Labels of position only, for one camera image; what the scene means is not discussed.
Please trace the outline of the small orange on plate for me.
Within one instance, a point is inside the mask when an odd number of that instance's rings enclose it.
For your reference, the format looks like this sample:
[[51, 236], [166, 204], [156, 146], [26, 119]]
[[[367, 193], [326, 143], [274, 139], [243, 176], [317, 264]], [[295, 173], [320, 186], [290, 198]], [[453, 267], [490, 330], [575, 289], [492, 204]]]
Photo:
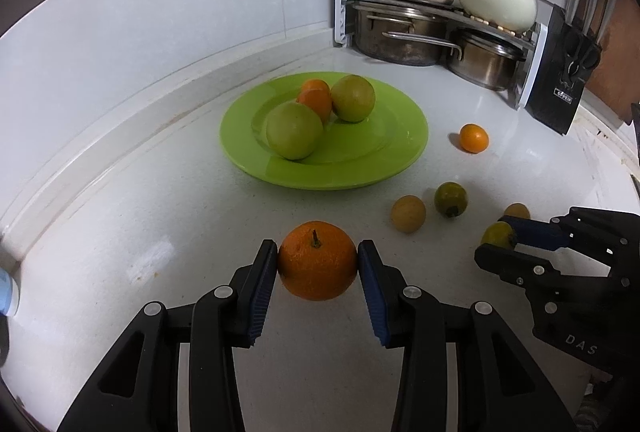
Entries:
[[296, 101], [318, 115], [321, 122], [326, 124], [330, 121], [333, 111], [332, 98], [329, 92], [323, 89], [306, 89], [302, 90], [297, 96]]

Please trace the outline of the large orange with stem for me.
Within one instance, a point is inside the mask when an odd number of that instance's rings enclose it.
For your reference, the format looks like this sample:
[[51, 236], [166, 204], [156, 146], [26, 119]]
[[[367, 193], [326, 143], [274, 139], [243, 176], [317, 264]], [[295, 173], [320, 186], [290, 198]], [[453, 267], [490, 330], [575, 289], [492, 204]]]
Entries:
[[340, 227], [322, 221], [303, 223], [282, 241], [278, 272], [285, 289], [301, 299], [335, 299], [356, 278], [356, 245]]

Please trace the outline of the small orange behind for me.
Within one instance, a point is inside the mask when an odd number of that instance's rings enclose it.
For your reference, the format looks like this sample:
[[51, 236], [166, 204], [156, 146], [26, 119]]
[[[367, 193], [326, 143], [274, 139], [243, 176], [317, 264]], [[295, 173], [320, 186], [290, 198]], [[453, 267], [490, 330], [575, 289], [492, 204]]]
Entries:
[[330, 92], [329, 85], [326, 84], [324, 80], [320, 80], [320, 78], [311, 78], [310, 80], [305, 80], [300, 90], [302, 92], [307, 92], [307, 90], [321, 90], [321, 92]]

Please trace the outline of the green apple front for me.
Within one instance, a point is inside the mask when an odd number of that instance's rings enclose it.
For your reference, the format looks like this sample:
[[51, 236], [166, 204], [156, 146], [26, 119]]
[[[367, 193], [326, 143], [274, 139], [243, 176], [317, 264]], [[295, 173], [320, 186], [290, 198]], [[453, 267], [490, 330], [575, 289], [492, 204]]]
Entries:
[[323, 135], [323, 124], [309, 106], [286, 102], [267, 115], [265, 134], [274, 152], [287, 160], [297, 161], [316, 150]]

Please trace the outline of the dark green round fruit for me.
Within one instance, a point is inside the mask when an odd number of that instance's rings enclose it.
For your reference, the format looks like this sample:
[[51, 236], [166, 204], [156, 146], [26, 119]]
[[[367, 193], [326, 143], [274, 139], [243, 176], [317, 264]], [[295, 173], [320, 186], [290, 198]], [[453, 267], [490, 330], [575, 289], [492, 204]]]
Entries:
[[442, 216], [458, 217], [465, 212], [468, 204], [469, 198], [466, 190], [454, 181], [441, 184], [435, 191], [434, 206]]

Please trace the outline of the small steel pot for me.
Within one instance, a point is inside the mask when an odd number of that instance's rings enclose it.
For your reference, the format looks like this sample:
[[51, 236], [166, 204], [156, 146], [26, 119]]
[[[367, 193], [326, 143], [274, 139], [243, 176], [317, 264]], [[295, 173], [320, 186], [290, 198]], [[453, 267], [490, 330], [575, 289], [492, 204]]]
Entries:
[[451, 33], [455, 49], [447, 68], [458, 77], [491, 90], [506, 90], [514, 84], [523, 51], [500, 38], [473, 30]]

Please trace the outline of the blue white bottle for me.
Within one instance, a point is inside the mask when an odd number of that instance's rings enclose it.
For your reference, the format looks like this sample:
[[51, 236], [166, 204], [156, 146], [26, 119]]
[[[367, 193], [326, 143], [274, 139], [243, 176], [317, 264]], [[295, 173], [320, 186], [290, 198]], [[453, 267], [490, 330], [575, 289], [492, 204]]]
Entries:
[[3, 268], [0, 268], [0, 313], [6, 317], [13, 317], [20, 305], [20, 289], [14, 278]]

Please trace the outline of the small yellow green fruit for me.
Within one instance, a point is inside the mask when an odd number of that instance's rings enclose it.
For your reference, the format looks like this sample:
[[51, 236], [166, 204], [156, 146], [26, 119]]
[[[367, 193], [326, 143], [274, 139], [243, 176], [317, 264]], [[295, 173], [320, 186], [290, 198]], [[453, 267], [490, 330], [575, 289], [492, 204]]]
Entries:
[[506, 250], [514, 250], [518, 243], [518, 238], [514, 229], [507, 222], [499, 221], [485, 230], [480, 243], [491, 244]]

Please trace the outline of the large steel pot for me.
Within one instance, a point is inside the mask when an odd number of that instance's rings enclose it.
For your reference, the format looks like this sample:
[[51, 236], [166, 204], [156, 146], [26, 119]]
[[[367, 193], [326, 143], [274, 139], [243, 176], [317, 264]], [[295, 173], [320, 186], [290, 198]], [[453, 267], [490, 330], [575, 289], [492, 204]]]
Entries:
[[356, 2], [355, 46], [366, 56], [404, 66], [434, 66], [444, 54], [461, 60], [447, 40], [447, 21], [417, 9]]

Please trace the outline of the black knife block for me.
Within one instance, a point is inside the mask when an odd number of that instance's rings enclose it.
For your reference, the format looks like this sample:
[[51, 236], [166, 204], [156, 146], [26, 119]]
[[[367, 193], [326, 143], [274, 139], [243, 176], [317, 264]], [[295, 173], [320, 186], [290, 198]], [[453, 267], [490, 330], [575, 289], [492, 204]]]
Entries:
[[601, 60], [616, 0], [567, 0], [554, 6], [525, 108], [560, 135], [570, 130], [582, 93]]

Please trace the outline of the green apple back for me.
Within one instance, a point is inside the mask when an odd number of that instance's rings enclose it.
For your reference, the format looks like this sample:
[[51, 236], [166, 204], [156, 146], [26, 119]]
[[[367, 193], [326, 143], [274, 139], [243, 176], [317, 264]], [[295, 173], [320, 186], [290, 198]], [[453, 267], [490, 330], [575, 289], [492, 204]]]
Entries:
[[349, 123], [359, 123], [374, 108], [375, 90], [364, 77], [350, 74], [343, 76], [332, 86], [331, 98], [337, 118]]

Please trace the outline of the wooden cutting board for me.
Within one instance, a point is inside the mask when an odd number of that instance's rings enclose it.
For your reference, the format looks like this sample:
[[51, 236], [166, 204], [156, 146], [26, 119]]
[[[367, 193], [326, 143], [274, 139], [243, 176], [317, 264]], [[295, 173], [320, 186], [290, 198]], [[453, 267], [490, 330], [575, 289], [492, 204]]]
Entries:
[[[593, 31], [600, 26], [604, 5], [605, 0], [599, 0]], [[601, 61], [587, 88], [629, 125], [631, 105], [639, 102], [639, 5], [636, 0], [616, 0], [601, 43]]]

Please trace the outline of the green apple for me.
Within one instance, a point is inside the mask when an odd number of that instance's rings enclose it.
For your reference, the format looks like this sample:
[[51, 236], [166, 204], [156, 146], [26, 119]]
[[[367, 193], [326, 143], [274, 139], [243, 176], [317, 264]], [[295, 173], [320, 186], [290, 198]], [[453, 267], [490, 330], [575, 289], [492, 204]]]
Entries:
[[364, 77], [350, 74], [343, 76], [332, 86], [331, 98], [337, 118], [349, 123], [359, 123], [374, 108], [375, 90]]
[[287, 160], [297, 161], [316, 150], [323, 135], [323, 124], [309, 106], [286, 102], [267, 115], [265, 134], [274, 152]]

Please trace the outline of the yellow brown round fruit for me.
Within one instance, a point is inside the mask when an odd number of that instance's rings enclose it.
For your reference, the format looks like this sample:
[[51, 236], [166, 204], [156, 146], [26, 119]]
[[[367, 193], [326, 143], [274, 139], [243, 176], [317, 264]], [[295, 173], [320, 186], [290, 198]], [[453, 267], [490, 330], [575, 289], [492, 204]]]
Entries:
[[399, 198], [390, 211], [394, 227], [402, 233], [414, 233], [423, 226], [425, 218], [425, 204], [416, 196]]

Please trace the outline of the small orange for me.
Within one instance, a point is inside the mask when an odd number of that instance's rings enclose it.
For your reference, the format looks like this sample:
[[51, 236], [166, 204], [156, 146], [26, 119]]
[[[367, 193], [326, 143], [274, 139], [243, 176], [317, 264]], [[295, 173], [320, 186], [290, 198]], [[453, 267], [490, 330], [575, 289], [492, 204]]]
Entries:
[[307, 90], [321, 90], [321, 92], [330, 92], [329, 85], [326, 84], [324, 80], [320, 80], [320, 78], [311, 78], [310, 80], [305, 80], [300, 90], [302, 92], [307, 92]]
[[480, 153], [489, 147], [489, 136], [482, 126], [465, 124], [459, 132], [460, 147], [470, 153]]
[[296, 101], [318, 115], [321, 122], [326, 124], [330, 121], [333, 111], [332, 98], [329, 92], [323, 89], [306, 89], [302, 90], [297, 96]]

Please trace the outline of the white metal pot rack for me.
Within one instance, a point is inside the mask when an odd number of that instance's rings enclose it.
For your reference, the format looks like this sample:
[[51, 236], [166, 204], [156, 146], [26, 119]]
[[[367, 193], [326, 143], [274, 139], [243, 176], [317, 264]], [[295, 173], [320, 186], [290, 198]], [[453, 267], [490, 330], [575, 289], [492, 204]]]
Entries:
[[[453, 6], [416, 2], [415, 0], [334, 0], [334, 42], [337, 45], [352, 46], [358, 49], [354, 44], [355, 11], [352, 9], [356, 2], [373, 2], [374, 4], [386, 6], [414, 8], [422, 12], [422, 14], [441, 17], [447, 21], [447, 40], [449, 42], [451, 42], [451, 33], [455, 30], [473, 30], [495, 36], [503, 40], [503, 42], [520, 48], [523, 51], [524, 60], [518, 65], [514, 84], [506, 90], [496, 90], [496, 92], [506, 94], [506, 100], [516, 110], [520, 110], [526, 105], [534, 84], [542, 52], [544, 51], [547, 25], [536, 22], [533, 28], [524, 33], [514, 34], [499, 28], [498, 25], [472, 17]], [[448, 57], [448, 54], [444, 54], [444, 57], [436, 64], [442, 64], [447, 68]]]

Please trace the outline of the green plate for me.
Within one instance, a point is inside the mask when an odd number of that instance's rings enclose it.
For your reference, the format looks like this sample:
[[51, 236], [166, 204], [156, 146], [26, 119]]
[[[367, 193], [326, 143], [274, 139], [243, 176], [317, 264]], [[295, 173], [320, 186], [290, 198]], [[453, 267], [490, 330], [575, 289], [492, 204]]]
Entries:
[[288, 161], [267, 143], [272, 109], [296, 98], [305, 80], [334, 85], [344, 72], [304, 72], [267, 80], [236, 98], [222, 117], [220, 143], [240, 170], [266, 183], [303, 190], [344, 190], [385, 181], [416, 162], [428, 139], [423, 111], [409, 96], [370, 78], [376, 103], [367, 120], [352, 124], [333, 117], [309, 157]]

